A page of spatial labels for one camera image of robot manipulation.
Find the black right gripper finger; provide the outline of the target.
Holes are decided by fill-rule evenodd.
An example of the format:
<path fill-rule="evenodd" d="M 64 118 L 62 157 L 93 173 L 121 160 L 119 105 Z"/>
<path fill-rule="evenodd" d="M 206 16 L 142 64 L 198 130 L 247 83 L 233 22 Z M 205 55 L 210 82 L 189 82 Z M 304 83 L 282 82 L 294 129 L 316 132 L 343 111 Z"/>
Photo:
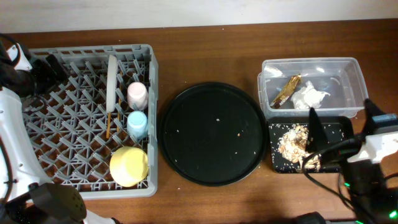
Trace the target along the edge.
<path fill-rule="evenodd" d="M 314 108 L 310 108 L 308 123 L 308 138 L 306 151 L 309 153 L 317 152 L 328 144 L 328 138 L 323 129 L 323 125 Z"/>
<path fill-rule="evenodd" d="M 386 127 L 388 124 L 385 112 L 374 104 L 369 98 L 364 101 L 366 122 L 362 134 L 367 136 L 374 134 L 376 130 Z"/>

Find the white tissue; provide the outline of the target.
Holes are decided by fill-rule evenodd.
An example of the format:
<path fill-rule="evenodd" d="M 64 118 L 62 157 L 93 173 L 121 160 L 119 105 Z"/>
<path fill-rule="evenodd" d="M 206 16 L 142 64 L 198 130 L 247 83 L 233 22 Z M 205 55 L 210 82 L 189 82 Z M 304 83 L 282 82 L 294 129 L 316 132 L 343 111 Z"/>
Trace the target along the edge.
<path fill-rule="evenodd" d="M 315 89 L 311 81 L 307 81 L 305 86 L 296 91 L 291 96 L 291 102 L 296 110 L 305 110 L 310 108 L 320 108 L 324 97 L 330 96 L 325 91 Z"/>

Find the gold snack wrapper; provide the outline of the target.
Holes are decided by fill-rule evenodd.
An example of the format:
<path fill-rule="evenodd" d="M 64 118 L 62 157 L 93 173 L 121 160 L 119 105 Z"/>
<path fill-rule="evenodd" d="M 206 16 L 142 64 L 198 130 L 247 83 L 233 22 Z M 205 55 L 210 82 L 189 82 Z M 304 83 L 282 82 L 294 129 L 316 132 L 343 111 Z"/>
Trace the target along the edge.
<path fill-rule="evenodd" d="M 301 74 L 292 76 L 291 79 L 284 85 L 276 98 L 271 102 L 270 107 L 279 109 L 294 93 L 297 85 L 302 81 Z"/>

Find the grey round plate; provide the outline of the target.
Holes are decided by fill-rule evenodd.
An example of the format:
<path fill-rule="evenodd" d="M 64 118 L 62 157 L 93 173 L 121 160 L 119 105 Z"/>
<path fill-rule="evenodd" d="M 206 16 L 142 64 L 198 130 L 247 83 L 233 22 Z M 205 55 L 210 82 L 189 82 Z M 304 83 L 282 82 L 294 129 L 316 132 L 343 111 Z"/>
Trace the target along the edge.
<path fill-rule="evenodd" d="M 112 113 L 116 104 L 116 83 L 118 73 L 118 60 L 110 55 L 108 60 L 108 72 L 106 82 L 106 112 Z"/>

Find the pink plastic cup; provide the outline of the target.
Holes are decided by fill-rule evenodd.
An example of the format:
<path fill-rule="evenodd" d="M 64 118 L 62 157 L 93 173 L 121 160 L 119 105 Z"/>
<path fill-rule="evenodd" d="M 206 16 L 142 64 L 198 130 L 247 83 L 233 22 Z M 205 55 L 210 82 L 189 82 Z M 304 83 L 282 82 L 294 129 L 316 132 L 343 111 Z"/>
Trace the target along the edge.
<path fill-rule="evenodd" d="M 146 86 L 141 82 L 133 82 L 127 88 L 127 103 L 134 110 L 147 108 L 149 94 Z"/>

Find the light blue plastic cup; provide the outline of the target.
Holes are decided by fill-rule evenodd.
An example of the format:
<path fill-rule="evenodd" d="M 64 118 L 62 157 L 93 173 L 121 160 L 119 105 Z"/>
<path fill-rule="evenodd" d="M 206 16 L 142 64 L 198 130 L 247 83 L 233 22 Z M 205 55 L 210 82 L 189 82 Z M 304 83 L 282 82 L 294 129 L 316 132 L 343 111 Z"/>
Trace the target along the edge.
<path fill-rule="evenodd" d="M 127 133 L 130 137 L 141 140 L 147 136 L 147 116 L 141 111 L 133 111 L 127 117 Z"/>

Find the yellow plastic bowl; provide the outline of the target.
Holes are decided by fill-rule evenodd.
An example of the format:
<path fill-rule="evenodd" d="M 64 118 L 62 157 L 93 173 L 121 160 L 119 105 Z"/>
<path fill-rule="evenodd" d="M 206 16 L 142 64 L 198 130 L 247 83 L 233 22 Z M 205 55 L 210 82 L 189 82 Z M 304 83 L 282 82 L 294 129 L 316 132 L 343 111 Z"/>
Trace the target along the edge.
<path fill-rule="evenodd" d="M 109 168 L 117 184 L 132 187 L 147 177 L 148 156 L 137 147 L 120 147 L 111 156 Z"/>

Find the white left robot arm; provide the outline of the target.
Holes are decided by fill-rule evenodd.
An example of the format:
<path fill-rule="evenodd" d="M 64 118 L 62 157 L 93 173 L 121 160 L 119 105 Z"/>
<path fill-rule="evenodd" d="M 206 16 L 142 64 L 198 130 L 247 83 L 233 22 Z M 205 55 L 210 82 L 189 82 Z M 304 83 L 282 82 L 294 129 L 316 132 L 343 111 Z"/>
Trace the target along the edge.
<path fill-rule="evenodd" d="M 117 223 L 86 209 L 80 193 L 71 186 L 54 184 L 41 169 L 27 134 L 21 99 L 42 95 L 68 79 L 60 62 L 49 55 L 46 64 L 31 58 L 29 50 L 12 37 L 1 34 L 16 48 L 10 57 L 1 47 L 1 223 Z"/>

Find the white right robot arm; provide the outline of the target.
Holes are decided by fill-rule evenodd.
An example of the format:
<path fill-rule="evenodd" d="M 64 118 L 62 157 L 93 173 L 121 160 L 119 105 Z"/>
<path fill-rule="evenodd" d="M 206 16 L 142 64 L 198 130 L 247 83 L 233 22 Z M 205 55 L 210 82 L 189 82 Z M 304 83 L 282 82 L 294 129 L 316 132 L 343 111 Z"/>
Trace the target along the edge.
<path fill-rule="evenodd" d="M 315 180 L 302 167 L 304 176 L 315 185 L 336 195 L 356 215 L 355 223 L 397 223 L 397 189 L 387 181 L 397 174 L 384 175 L 382 160 L 397 152 L 397 115 L 387 114 L 370 99 L 364 101 L 366 122 L 359 134 L 340 142 L 329 143 L 314 108 L 309 110 L 309 134 L 303 161 L 319 158 L 322 163 L 338 164 L 338 180 L 344 181 L 349 194 L 332 190 Z"/>

